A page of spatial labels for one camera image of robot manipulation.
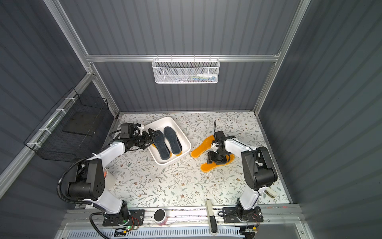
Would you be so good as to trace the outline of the grey fleece insole front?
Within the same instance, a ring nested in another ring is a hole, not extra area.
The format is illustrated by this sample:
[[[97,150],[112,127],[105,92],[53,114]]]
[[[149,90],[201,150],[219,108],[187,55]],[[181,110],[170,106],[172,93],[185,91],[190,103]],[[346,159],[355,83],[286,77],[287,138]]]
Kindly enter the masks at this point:
[[[157,140],[156,144],[157,144],[157,148],[158,148],[157,150],[160,154],[160,158],[162,160],[168,160],[171,157],[171,152],[165,143],[164,134],[161,132],[161,134],[157,137],[156,140]]]

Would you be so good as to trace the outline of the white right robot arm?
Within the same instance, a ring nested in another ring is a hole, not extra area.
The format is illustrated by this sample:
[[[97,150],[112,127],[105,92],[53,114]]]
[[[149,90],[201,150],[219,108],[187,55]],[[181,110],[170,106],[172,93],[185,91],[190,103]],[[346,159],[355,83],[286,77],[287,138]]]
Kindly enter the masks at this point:
[[[212,141],[208,161],[223,165],[228,163],[232,154],[242,161],[246,187],[237,199],[235,207],[223,208],[221,216],[225,223],[260,223],[263,218],[258,201],[266,189],[278,179],[269,151],[264,146],[247,146],[233,136],[220,137]]]

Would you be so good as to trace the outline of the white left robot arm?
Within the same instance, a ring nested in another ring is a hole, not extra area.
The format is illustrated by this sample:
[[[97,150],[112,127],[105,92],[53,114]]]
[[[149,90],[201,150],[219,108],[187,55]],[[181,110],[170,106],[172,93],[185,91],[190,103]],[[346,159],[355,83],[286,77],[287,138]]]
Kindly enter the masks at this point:
[[[106,219],[127,224],[131,215],[125,201],[113,196],[106,188],[105,167],[128,151],[145,150],[158,133],[139,123],[124,123],[110,133],[110,141],[101,150],[74,160],[63,172],[57,184],[59,198],[71,204],[93,206]]]

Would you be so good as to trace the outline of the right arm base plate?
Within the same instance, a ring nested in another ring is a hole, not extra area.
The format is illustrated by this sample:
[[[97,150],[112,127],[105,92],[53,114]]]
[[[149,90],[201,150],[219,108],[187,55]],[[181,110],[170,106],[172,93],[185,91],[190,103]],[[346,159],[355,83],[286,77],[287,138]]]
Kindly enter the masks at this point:
[[[230,223],[262,223],[264,221],[261,208],[259,206],[253,209],[244,210],[238,207],[224,207],[219,213],[226,224]]]

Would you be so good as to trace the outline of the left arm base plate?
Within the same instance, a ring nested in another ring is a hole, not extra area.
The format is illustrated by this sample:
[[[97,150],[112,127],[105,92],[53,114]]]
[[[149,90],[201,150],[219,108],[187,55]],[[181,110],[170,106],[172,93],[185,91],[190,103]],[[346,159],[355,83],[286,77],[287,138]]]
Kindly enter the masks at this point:
[[[127,215],[104,214],[104,227],[139,227],[143,225],[145,210],[128,210]]]

